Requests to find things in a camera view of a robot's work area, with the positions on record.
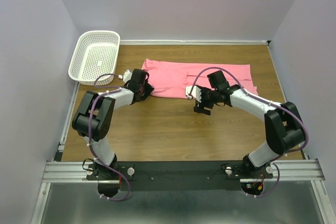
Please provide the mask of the pink t shirt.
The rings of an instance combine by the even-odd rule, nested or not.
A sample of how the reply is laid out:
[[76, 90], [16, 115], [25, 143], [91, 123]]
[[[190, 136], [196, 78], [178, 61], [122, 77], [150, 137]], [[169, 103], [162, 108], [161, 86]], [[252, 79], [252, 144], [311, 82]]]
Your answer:
[[149, 73], [149, 84], [154, 88], [152, 95], [160, 98], [185, 99], [185, 88], [191, 86], [194, 81], [202, 87], [210, 88], [207, 75], [215, 72], [215, 69], [207, 70], [196, 79], [196, 76], [205, 68], [220, 67], [232, 73], [242, 86], [257, 95], [257, 87], [254, 86], [250, 73], [250, 65], [225, 65], [210, 63], [177, 63], [155, 61], [146, 59], [142, 70]]

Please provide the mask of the white perforated plastic basket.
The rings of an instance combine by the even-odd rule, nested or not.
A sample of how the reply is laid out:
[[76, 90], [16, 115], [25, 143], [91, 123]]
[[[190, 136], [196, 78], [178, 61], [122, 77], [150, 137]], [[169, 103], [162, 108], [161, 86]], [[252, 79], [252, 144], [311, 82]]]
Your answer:
[[120, 46], [120, 35], [109, 30], [83, 33], [75, 46], [68, 76], [87, 86], [105, 86], [113, 80]]

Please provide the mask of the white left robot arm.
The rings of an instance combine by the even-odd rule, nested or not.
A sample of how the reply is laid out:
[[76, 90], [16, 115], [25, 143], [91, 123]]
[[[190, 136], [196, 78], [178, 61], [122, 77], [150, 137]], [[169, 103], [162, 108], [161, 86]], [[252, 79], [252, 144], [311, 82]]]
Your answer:
[[107, 135], [115, 110], [144, 101], [154, 90], [149, 84], [150, 74], [141, 69], [126, 71], [124, 85], [110, 86], [101, 94], [87, 91], [72, 120], [72, 128], [83, 137], [93, 155], [93, 163], [104, 179], [112, 179], [117, 170], [117, 156], [110, 147]]

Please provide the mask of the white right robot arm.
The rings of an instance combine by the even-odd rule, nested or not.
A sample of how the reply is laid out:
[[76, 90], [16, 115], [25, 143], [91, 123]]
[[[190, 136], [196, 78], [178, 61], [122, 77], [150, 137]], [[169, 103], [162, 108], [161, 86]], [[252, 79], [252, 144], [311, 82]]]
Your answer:
[[255, 177], [270, 162], [285, 154], [302, 150], [309, 141], [309, 134], [294, 103], [278, 103], [267, 100], [248, 91], [234, 79], [235, 85], [225, 78], [228, 70], [213, 67], [207, 75], [210, 88], [195, 82], [185, 88], [188, 99], [195, 100], [194, 111], [210, 115], [210, 110], [218, 104], [244, 110], [265, 125], [266, 140], [258, 148], [247, 154], [240, 171], [249, 178]]

